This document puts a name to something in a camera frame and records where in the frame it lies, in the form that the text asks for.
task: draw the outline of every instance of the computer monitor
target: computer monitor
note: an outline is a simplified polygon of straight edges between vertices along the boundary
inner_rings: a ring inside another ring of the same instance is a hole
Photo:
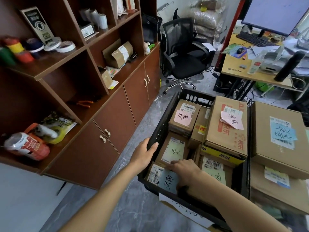
[[[242,23],[288,36],[308,8],[309,0],[252,0]]]

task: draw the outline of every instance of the red pole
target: red pole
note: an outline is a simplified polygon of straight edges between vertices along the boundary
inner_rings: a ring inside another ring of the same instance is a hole
[[[237,21],[239,15],[241,13],[241,10],[243,8],[243,5],[244,5],[245,1],[246,0],[240,0],[240,2],[238,4],[238,8],[236,10],[236,13],[234,15],[234,19],[233,19],[233,21],[231,23],[230,29],[229,29],[229,31],[228,31],[228,33],[226,35],[225,41],[223,43],[223,47],[222,47],[222,49],[220,51],[220,54],[219,54],[219,57],[218,57],[218,60],[217,60],[217,63],[216,63],[216,68],[218,68],[220,71],[222,69],[222,65],[223,65],[223,62],[224,62],[224,58],[222,58],[223,54],[221,54],[221,52],[223,50],[225,50],[225,48],[229,45],[229,42],[230,42],[230,39],[231,39],[231,35],[233,34],[233,30],[234,30],[234,27],[236,25],[236,21]]]

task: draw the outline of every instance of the black bag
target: black bag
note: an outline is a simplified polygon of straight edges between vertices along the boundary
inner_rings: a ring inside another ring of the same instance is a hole
[[[144,42],[153,44],[155,42],[157,33],[162,23],[162,18],[158,16],[150,16],[142,14],[141,21],[143,25]]]

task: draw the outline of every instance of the black office chair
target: black office chair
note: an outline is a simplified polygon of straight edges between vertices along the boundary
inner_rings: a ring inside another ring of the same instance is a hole
[[[191,85],[193,89],[196,87],[186,82],[187,78],[203,72],[206,69],[209,50],[200,42],[194,41],[193,22],[191,18],[180,18],[163,24],[165,31],[167,49],[163,53],[164,76],[173,75],[175,79],[169,78],[177,83],[169,86],[167,91],[179,85],[183,90],[182,84]],[[203,57],[195,57],[190,54],[192,51],[202,51]]]

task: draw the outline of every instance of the keyboard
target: keyboard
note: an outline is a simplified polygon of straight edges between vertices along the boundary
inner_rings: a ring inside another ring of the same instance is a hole
[[[276,46],[276,44],[266,41],[263,38],[251,35],[249,33],[246,32],[240,32],[240,34],[236,35],[237,38],[242,39],[246,42],[249,42],[253,45],[259,46],[259,47],[263,47],[263,46]]]

